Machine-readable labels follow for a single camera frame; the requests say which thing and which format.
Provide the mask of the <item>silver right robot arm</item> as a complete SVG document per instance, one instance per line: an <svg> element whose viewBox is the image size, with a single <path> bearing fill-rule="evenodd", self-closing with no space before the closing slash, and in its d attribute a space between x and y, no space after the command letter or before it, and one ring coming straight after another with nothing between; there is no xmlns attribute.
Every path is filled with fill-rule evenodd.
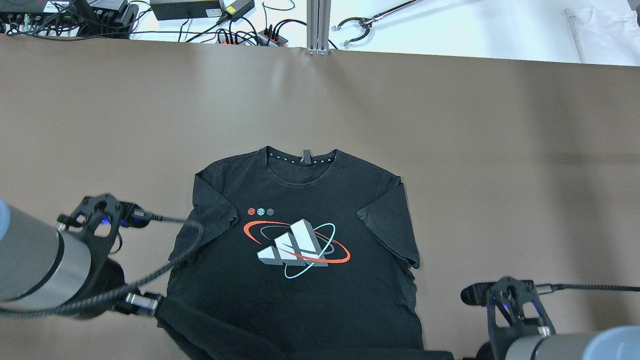
<svg viewBox="0 0 640 360"><path fill-rule="evenodd" d="M640 327L617 326L602 332L526 336L514 341L503 357L487 342L472 360L638 360Z"/></svg>

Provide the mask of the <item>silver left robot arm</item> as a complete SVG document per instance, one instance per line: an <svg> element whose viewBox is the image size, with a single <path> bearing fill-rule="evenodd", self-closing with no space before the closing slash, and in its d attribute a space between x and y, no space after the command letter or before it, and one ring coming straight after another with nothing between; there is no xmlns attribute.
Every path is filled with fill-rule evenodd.
<svg viewBox="0 0 640 360"><path fill-rule="evenodd" d="M153 317L163 297L125 281L110 258L120 228L151 221L139 205L110 194L86 196L55 227L1 201L1 315L26 319L60 315L80 321L105 312Z"/></svg>

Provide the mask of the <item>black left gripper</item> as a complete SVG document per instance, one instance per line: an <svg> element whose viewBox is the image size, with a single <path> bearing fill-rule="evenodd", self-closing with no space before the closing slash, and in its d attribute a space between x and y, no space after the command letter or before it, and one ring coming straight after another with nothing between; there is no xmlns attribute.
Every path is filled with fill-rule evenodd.
<svg viewBox="0 0 640 360"><path fill-rule="evenodd" d="M114 311L124 315L136 315L153 318L165 296L156 292L129 292L122 300L114 305Z"/></svg>

